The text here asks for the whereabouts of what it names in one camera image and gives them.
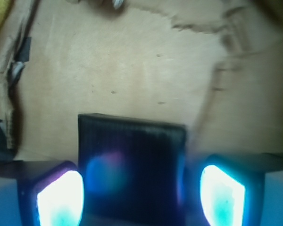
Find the black light housing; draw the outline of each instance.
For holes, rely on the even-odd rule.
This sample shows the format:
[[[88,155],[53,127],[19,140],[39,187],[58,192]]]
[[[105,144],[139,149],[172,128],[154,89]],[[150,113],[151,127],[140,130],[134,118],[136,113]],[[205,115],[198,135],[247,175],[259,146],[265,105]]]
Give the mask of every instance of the black light housing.
[[[83,180],[70,161],[0,162],[0,206],[6,203],[15,207],[0,212],[0,225],[78,225]]]
[[[78,126],[86,213],[185,225],[184,126],[102,114],[79,115]]]

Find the glowing light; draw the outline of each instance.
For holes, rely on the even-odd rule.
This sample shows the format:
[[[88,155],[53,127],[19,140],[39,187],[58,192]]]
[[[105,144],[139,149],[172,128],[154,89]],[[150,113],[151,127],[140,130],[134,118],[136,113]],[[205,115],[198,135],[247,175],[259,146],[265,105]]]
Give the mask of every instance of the glowing light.
[[[200,178],[204,215],[212,226],[241,226],[245,186],[217,166],[207,166]]]
[[[77,226],[82,217],[84,188],[82,176],[68,171],[37,195],[41,226]]]
[[[85,187],[100,194],[114,194],[128,183],[128,168],[119,151],[105,153],[93,158],[87,166]]]
[[[184,164],[185,164],[185,158],[184,155],[180,155],[178,158],[178,164],[177,164],[177,185],[176,185],[176,191],[177,191],[177,204],[182,205],[184,200],[184,186],[183,186],[183,171],[184,171]]]

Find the blue led light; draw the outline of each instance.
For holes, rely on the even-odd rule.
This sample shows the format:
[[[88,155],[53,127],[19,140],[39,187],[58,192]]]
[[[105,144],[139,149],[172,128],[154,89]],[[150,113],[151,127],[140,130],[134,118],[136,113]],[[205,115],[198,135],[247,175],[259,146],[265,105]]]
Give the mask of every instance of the blue led light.
[[[68,171],[37,195],[41,226],[77,226],[82,217],[84,188],[82,176]]]
[[[185,199],[184,186],[183,186],[183,171],[184,171],[185,157],[180,155],[177,164],[177,179],[176,179],[176,191],[177,191],[177,204],[182,205]]]
[[[209,165],[202,171],[200,198],[210,225],[242,225],[245,186],[217,166]]]

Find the lens flare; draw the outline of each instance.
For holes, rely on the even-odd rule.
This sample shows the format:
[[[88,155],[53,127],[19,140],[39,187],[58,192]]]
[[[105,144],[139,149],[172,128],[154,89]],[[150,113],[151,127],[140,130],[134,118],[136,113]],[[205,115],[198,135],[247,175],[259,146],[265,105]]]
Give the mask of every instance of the lens flare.
[[[182,205],[184,203],[184,186],[183,186],[183,172],[184,172],[184,164],[185,164],[185,157],[184,155],[180,155],[178,158],[177,164],[177,204]]]
[[[86,170],[86,190],[109,195],[121,191],[128,183],[128,167],[119,151],[105,153],[93,158]]]

